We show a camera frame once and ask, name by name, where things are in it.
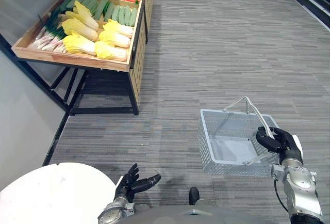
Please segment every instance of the wall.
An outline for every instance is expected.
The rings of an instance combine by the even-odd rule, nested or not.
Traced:
[[[55,0],[0,0],[0,33],[18,38]],[[62,67],[31,63],[52,82]],[[58,91],[65,92],[68,75]],[[42,165],[64,111],[0,51],[0,190]]]

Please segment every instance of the white table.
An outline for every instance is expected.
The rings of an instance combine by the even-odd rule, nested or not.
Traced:
[[[0,192],[0,223],[97,224],[115,189],[109,177],[88,165],[41,167]]]

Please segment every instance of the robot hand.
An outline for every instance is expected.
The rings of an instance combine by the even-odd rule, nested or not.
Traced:
[[[259,127],[256,135],[257,141],[268,149],[270,152],[275,152],[279,154],[279,163],[285,159],[294,159],[304,165],[301,156],[301,151],[296,145],[292,135],[284,130],[277,127],[269,127],[269,129],[274,132],[274,139],[266,135],[266,130],[264,127]]]
[[[131,190],[131,184],[133,182],[136,182],[136,180],[139,178],[138,175],[139,168],[138,164],[135,163],[127,172],[127,174],[124,175],[122,181],[120,181],[118,187],[115,190],[114,200],[118,197],[125,197],[128,202],[133,202],[134,199],[134,193]]]
[[[301,151],[292,135],[276,127],[270,127],[274,139],[266,135],[264,127],[259,127],[257,141],[270,152],[279,154],[279,165],[272,165],[272,176],[282,181],[287,196],[286,209],[292,224],[322,224],[323,215],[316,192],[315,173],[303,167]]]
[[[153,177],[137,180],[139,175],[138,164],[134,164],[123,177],[122,181],[119,183],[117,189],[115,190],[114,200],[119,197],[124,197],[128,202],[132,203],[134,199],[134,194],[138,192],[150,189],[161,179],[160,174],[156,174]]]

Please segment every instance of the shopping basket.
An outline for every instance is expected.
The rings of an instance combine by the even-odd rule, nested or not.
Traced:
[[[227,111],[243,99],[245,113]],[[255,113],[249,113],[249,106]],[[261,125],[272,138],[269,127],[279,127],[271,116],[261,115],[248,97],[241,97],[223,110],[201,109],[198,142],[204,171],[270,178],[271,165],[277,163],[277,155],[256,140]]]

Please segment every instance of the striped carpet floor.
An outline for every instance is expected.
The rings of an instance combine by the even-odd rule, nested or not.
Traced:
[[[138,203],[187,204],[195,186],[221,207],[289,223],[272,180],[202,170],[199,110],[247,95],[299,136],[329,222],[330,33],[295,0],[154,0],[151,26],[140,115],[70,117],[51,163],[85,163],[116,182],[137,162],[142,177],[162,174],[159,184],[136,195]],[[101,86],[102,74],[88,82],[109,88]],[[80,105],[121,101],[127,103],[85,92]]]

